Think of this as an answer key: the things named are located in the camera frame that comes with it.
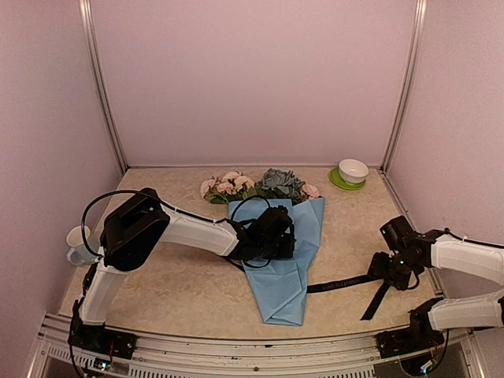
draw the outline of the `green saucer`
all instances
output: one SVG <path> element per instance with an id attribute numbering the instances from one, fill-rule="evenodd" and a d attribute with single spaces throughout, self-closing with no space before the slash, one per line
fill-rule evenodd
<path id="1" fill-rule="evenodd" d="M 346 191 L 358 191 L 365 185 L 365 180 L 362 181 L 361 183 L 348 183 L 344 179 L 341 178 L 339 175 L 339 168 L 336 167 L 331 171 L 331 175 L 329 176 L 331 178 L 331 182 L 336 185 L 337 187 L 341 187 L 342 189 L 345 189 Z"/>

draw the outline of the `metal frame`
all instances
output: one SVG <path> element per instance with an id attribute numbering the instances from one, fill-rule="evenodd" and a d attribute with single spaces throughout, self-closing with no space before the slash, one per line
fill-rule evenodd
<path id="1" fill-rule="evenodd" d="M 391 137 L 388 141 L 387 150 L 382 162 L 382 171 L 387 174 L 391 167 L 392 159 L 394 158 L 395 150 L 401 134 L 404 116 L 408 101 L 410 100 L 411 88 L 417 67 L 418 56 L 420 53 L 420 44 L 422 34 L 424 32 L 425 11 L 427 9 L 427 0 L 417 0 L 417 9 L 413 22 L 413 33 L 411 35 L 411 44 L 409 45 L 408 62 L 406 64 L 406 73 L 402 82 L 401 95 L 399 97 L 398 108 L 395 112 L 394 126 L 392 128 Z"/>
<path id="2" fill-rule="evenodd" d="M 47 358 L 70 363 L 67 338 L 70 319 L 47 314 L 39 332 L 37 350 L 28 378 L 40 378 Z M 313 339 L 230 340 L 202 339 L 133 331 L 139 338 L 132 360 L 114 358 L 114 370 L 122 377 L 214 378 L 254 376 L 275 378 L 364 377 L 374 375 L 374 365 L 412 357 L 419 351 L 380 359 L 374 335 L 364 332 Z M 484 378 L 477 359 L 470 355 L 477 346 L 464 329 L 450 332 L 450 344 L 463 343 L 472 378 Z M 77 365 L 92 365 L 95 358 L 108 356 L 74 348 Z"/>
<path id="3" fill-rule="evenodd" d="M 84 35 L 87 41 L 87 48 L 93 68 L 94 84 L 98 93 L 98 99 L 102 107 L 103 117 L 105 119 L 107 133 L 109 135 L 110 144 L 112 145 L 113 153 L 116 158 L 117 166 L 122 175 L 128 170 L 128 163 L 124 154 L 124 149 L 120 144 L 119 135 L 117 134 L 116 125 L 113 121 L 112 110 L 110 109 L 109 96 L 107 95 L 105 81 L 103 79 L 102 67 L 100 65 L 100 57 L 98 53 L 98 45 L 96 42 L 95 26 L 93 24 L 93 13 L 91 10 L 91 0 L 79 0 L 80 16 Z"/>

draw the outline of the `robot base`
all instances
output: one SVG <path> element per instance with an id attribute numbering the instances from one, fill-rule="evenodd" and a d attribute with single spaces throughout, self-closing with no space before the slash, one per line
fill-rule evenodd
<path id="1" fill-rule="evenodd" d="M 426 350 L 444 343 L 443 333 L 434 331 L 428 320 L 427 312 L 441 298 L 428 300 L 414 309 L 409 315 L 409 327 L 396 331 L 381 332 L 376 335 L 378 349 L 382 358 L 399 356 Z"/>
<path id="2" fill-rule="evenodd" d="M 106 329 L 105 325 L 85 325 L 79 318 L 79 303 L 73 305 L 69 344 L 83 350 L 131 360 L 137 336 L 132 333 Z"/>

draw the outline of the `flower bouquet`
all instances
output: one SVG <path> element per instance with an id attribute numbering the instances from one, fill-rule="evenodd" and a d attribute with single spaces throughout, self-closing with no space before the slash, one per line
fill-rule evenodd
<path id="1" fill-rule="evenodd" d="M 212 177 L 202 183 L 201 196 L 210 203 L 242 201 L 253 195 L 264 198 L 289 198 L 294 205 L 320 197 L 316 187 L 298 179 L 292 171 L 268 169 L 262 179 L 255 183 L 241 172 L 231 171 Z"/>

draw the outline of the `blue wrapping paper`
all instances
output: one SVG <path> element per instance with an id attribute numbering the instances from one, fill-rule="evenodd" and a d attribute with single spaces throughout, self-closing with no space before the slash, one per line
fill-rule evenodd
<path id="1" fill-rule="evenodd" d="M 229 204 L 229 216 L 240 202 Z M 304 201 L 296 206 L 290 199 L 269 199 L 271 206 L 287 208 L 294 221 L 294 257 L 272 260 L 260 269 L 244 266 L 262 320 L 266 324 L 302 325 L 306 307 L 308 268 L 321 244 L 324 199 Z M 248 201 L 236 212 L 235 221 L 258 218 L 268 207 L 265 201 Z M 261 266 L 267 261 L 257 258 L 249 264 Z"/>

